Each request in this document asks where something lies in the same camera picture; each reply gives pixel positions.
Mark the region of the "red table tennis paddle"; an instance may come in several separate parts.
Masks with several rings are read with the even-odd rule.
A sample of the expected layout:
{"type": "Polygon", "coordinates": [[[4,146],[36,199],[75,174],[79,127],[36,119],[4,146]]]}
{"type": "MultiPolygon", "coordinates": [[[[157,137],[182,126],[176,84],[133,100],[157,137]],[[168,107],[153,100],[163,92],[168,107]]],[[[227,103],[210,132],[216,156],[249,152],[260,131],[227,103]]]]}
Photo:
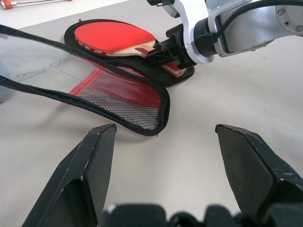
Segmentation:
{"type": "Polygon", "coordinates": [[[175,62],[152,64],[147,55],[155,50],[156,38],[137,26],[114,21],[90,22],[80,25],[73,34],[77,45],[92,54],[107,58],[139,57],[149,67],[159,67],[175,78],[185,73],[175,62]]]}

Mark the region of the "black paddle case red mesh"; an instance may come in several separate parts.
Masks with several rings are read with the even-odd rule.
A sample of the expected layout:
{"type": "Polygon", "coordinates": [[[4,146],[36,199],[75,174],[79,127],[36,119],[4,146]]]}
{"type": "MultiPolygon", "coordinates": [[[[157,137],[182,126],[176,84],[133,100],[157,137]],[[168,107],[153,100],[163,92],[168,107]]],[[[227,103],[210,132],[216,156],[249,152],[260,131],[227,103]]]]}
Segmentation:
{"type": "Polygon", "coordinates": [[[195,69],[175,78],[139,57],[107,58],[79,47],[75,29],[99,21],[121,22],[80,20],[63,43],[0,25],[0,86],[79,107],[144,136],[159,134],[169,120],[167,88],[195,69]]]}

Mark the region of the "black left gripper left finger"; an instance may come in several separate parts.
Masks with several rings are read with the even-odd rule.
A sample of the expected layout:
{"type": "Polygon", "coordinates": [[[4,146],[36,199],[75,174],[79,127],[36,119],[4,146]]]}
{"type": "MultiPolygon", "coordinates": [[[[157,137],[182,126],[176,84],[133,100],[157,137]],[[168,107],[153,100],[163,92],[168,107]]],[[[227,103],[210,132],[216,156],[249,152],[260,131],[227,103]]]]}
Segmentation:
{"type": "Polygon", "coordinates": [[[59,163],[22,227],[98,227],[115,135],[115,124],[90,130],[59,163]]]}

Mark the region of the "orange clamp with metal rod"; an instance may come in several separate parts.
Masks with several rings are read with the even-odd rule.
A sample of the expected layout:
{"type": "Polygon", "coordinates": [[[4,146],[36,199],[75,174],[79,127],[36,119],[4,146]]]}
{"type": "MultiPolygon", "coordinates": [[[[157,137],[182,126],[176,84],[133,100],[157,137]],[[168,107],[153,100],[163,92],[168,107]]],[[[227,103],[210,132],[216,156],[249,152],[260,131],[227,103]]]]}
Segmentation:
{"type": "Polygon", "coordinates": [[[0,7],[2,7],[3,10],[9,10],[18,7],[57,3],[63,1],[72,1],[72,0],[34,0],[34,1],[19,1],[19,2],[12,0],[0,0],[0,7]]]}

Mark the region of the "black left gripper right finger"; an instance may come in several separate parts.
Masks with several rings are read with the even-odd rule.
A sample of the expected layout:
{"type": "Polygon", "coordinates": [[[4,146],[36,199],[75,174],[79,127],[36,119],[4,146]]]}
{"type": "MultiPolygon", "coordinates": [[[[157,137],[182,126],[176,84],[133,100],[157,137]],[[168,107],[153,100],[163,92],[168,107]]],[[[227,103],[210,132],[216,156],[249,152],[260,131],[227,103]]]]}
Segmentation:
{"type": "Polygon", "coordinates": [[[263,217],[275,203],[303,203],[303,178],[255,132],[218,124],[225,172],[240,210],[263,217]]]}

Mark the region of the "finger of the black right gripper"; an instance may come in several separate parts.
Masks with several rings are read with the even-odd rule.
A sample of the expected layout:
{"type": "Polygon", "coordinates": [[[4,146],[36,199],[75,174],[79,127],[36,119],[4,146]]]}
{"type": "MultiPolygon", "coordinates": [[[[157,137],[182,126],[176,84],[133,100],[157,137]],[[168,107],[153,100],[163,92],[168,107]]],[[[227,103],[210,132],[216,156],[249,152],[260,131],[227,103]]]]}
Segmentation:
{"type": "Polygon", "coordinates": [[[177,52],[175,49],[168,49],[163,52],[158,52],[157,50],[153,50],[149,52],[146,57],[146,61],[151,65],[163,65],[170,62],[174,62],[176,64],[180,64],[177,52]]]}
{"type": "Polygon", "coordinates": [[[173,48],[176,45],[176,42],[174,39],[167,39],[165,41],[156,43],[154,45],[155,50],[169,50],[170,48],[173,48]]]}

